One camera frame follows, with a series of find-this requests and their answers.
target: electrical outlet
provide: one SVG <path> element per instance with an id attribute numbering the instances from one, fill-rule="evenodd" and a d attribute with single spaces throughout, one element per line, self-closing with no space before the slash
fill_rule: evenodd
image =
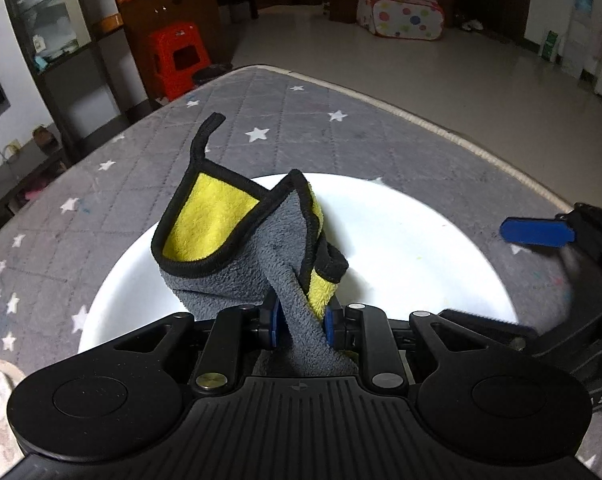
<path id="1" fill-rule="evenodd" d="M 20 142 L 18 142 L 17 139 L 14 139 L 14 140 L 12 140 L 11 142 L 8 143 L 8 145 L 6 146 L 6 148 L 8 148 L 12 152 L 12 155 L 16 155 L 20 151 L 21 145 L 20 145 Z"/>

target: towel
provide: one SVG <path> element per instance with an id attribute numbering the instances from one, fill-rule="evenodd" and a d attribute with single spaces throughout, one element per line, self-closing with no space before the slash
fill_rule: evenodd
<path id="1" fill-rule="evenodd" d="M 354 362 L 327 343 L 325 307 L 348 269 L 325 239 L 323 213 L 299 170 L 268 190 L 208 160 L 213 113 L 190 148 L 190 165 L 156 228 L 152 253 L 165 283 L 196 319 L 237 304 L 261 304 L 274 289 L 287 333 L 262 351 L 253 373 L 352 375 Z"/>

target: beige fabric trim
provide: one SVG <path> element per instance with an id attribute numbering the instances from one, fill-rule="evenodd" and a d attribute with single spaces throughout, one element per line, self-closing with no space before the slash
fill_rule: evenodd
<path id="1" fill-rule="evenodd" d="M 433 134 L 436 134 L 440 137 L 444 137 L 444 139 L 447 139 L 450 142 L 454 142 L 455 144 L 461 146 L 462 148 L 465 148 L 469 152 L 474 153 L 476 156 L 481 157 L 483 160 L 488 161 L 490 164 L 492 164 L 493 166 L 496 166 L 497 168 L 502 170 L 504 173 L 507 173 L 511 177 L 516 178 L 521 184 L 523 184 L 524 186 L 535 191 L 537 194 L 541 195 L 543 198 L 545 198 L 546 200 L 551 202 L 553 205 L 555 205 L 556 208 L 559 209 L 559 211 L 561 211 L 563 213 L 568 213 L 568 212 L 572 211 L 572 209 L 573 209 L 572 205 L 570 205 L 568 202 L 566 202 L 566 200 L 559 197 L 559 195 L 553 193 L 547 187 L 543 186 L 542 184 L 540 184 L 533 178 L 527 176 L 525 173 L 523 173 L 523 171 L 517 170 L 517 168 L 511 166 L 510 164 L 508 164 L 508 162 L 505 162 L 503 159 L 501 159 L 495 155 L 492 155 L 492 153 L 488 152 L 488 150 L 480 148 L 473 142 L 470 142 L 469 140 L 464 139 L 463 137 L 460 137 L 459 135 L 454 134 L 453 132 L 451 132 L 449 130 L 441 128 L 440 126 L 437 126 L 436 124 L 430 123 L 429 121 L 426 121 L 425 119 L 417 117 L 416 115 L 411 114 L 410 112 L 401 110 L 401 108 L 397 108 L 396 106 L 390 105 L 386 102 L 380 101 L 378 99 L 374 99 L 374 97 L 367 96 L 366 94 L 361 94 L 354 90 L 350 90 L 349 88 L 344 88 L 343 86 L 335 85 L 333 83 L 328 83 L 327 81 L 322 81 L 321 79 L 315 79 L 314 77 L 306 76 L 304 74 L 292 72 L 292 70 L 285 70 L 283 68 L 278 68 L 275 66 L 248 65 L 248 66 L 238 68 L 237 70 L 234 70 L 234 72 L 241 72 L 243 70 L 251 70 L 252 68 L 258 68 L 261 70 L 269 70 L 270 72 L 277 72 L 280 74 L 289 75 L 296 79 L 308 81 L 309 83 L 323 86 L 325 88 L 329 88 L 330 90 L 335 90 L 337 92 L 340 92 L 340 93 L 350 96 L 352 98 L 358 99 L 359 101 L 363 101 L 365 103 L 376 106 L 377 108 L 385 110 L 398 117 L 401 117 L 401 118 L 405 119 L 406 121 L 410 121 L 412 124 L 417 124 L 418 126 L 421 126 L 422 128 L 428 130 L 429 132 L 431 132 Z M 231 76 L 232 74 L 233 74 L 233 72 L 230 72 L 222 77 L 228 77 L 228 76 Z"/>

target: metal screw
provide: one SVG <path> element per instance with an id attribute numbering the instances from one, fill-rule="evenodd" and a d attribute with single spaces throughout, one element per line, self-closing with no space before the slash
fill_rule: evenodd
<path id="1" fill-rule="evenodd" d="M 197 386 L 204 390 L 213 390 L 220 388 L 227 384 L 227 377 L 223 374 L 217 374 L 216 372 L 208 372 L 207 374 L 201 374 L 197 377 Z"/>
<path id="2" fill-rule="evenodd" d="M 397 374 L 383 373 L 372 377 L 372 384 L 379 388 L 388 390 L 390 388 L 398 388 L 403 384 L 403 379 Z"/>
<path id="3" fill-rule="evenodd" d="M 512 341 L 510 341 L 508 346 L 517 352 L 521 352 L 524 348 L 526 348 L 526 340 L 523 337 L 515 337 Z"/>

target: blue gripper pad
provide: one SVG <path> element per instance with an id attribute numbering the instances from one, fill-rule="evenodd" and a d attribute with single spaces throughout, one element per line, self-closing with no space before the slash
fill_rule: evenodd
<path id="1" fill-rule="evenodd" d="M 512 244 L 563 247 L 574 242 L 574 231 L 561 220 L 507 218 L 499 227 L 499 233 Z"/>

